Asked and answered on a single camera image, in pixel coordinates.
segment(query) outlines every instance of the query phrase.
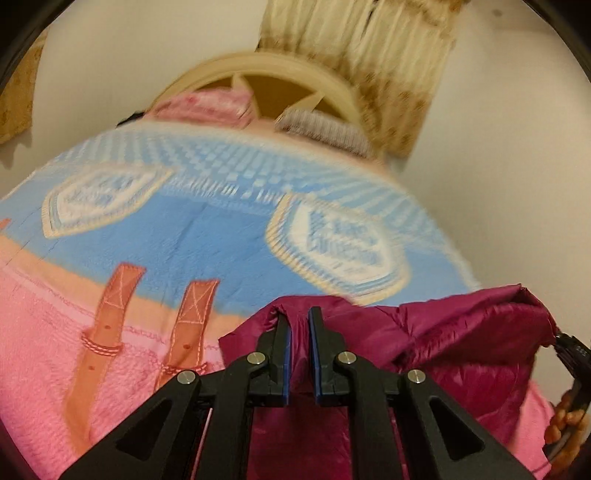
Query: metal pivot pin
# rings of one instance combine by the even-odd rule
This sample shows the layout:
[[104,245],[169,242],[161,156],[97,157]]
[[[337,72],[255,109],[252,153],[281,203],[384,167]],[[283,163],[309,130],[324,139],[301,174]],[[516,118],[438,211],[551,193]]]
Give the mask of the metal pivot pin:
[[422,370],[411,370],[408,372],[408,379],[413,383],[423,383],[427,376]]
[[197,375],[195,375],[195,372],[193,372],[192,370],[183,370],[177,375],[178,383],[181,383],[183,385],[192,384],[196,378]]
[[355,361],[357,360],[357,355],[355,355],[353,352],[344,351],[337,355],[337,359],[342,364],[350,365],[352,363],[355,363]]
[[253,353],[249,353],[248,356],[246,357],[246,361],[250,364],[253,365],[260,365],[261,363],[263,363],[265,361],[267,357],[265,356],[264,353],[261,352],[253,352]]

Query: white wall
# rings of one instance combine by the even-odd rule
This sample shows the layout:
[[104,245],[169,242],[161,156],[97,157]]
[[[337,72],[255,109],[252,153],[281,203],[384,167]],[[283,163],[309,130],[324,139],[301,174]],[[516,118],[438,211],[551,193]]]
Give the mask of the white wall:
[[[523,283],[588,344],[591,83],[533,12],[496,29],[473,3],[402,180],[485,286]],[[549,350],[535,377],[553,400],[571,383]]]
[[210,57],[254,50],[267,0],[76,0],[51,26],[31,132],[0,147],[0,196],[150,105]]

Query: finger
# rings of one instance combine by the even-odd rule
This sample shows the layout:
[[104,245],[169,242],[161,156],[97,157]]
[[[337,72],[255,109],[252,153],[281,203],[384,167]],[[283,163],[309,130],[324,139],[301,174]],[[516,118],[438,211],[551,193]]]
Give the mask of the finger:
[[590,423],[591,423],[591,416],[588,414],[585,414],[585,416],[583,417],[583,420],[581,420],[581,422],[579,423],[579,430],[586,432],[589,428]]
[[581,429],[581,428],[577,427],[577,429],[570,436],[569,441],[566,442],[566,445],[564,446],[564,450],[565,451],[575,450],[575,449],[578,449],[579,447],[581,447],[581,445],[585,441],[585,433],[587,433],[586,428]]
[[566,414],[566,423],[568,425],[579,425],[585,416],[584,410],[576,410]]
[[571,391],[567,390],[562,395],[562,398],[560,399],[560,404],[562,404],[562,405],[566,406],[566,408],[568,408],[568,407],[570,407],[570,404],[572,401],[573,401],[573,396],[571,395]]
[[566,427],[566,410],[557,410],[552,420],[550,420],[550,425],[556,425],[559,430],[564,430],[564,427]]
[[547,445],[558,442],[561,437],[562,434],[556,425],[550,425],[544,432],[544,441]]
[[562,450],[552,462],[551,475],[556,475],[566,470],[579,454],[579,450],[579,447],[572,450]]

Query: human hand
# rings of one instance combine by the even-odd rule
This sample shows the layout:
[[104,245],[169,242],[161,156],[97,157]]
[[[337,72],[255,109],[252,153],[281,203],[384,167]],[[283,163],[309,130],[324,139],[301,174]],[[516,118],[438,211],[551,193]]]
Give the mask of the human hand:
[[560,403],[554,409],[554,417],[544,432],[546,444],[558,442],[562,437],[562,431],[567,426],[574,426],[576,430],[566,443],[562,451],[552,460],[550,475],[557,475],[566,470],[574,459],[577,458],[581,445],[584,442],[584,434],[589,426],[589,415],[583,410],[576,410],[569,413],[573,399],[570,391],[566,392]]

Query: blue blanket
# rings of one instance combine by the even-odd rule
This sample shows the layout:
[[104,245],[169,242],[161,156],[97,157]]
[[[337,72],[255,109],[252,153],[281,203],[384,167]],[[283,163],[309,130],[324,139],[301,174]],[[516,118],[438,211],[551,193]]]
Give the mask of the blue blanket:
[[391,179],[246,133],[137,122],[58,156],[0,202],[3,233],[172,308],[195,279],[214,307],[250,316],[286,294],[398,305],[473,290],[462,259]]

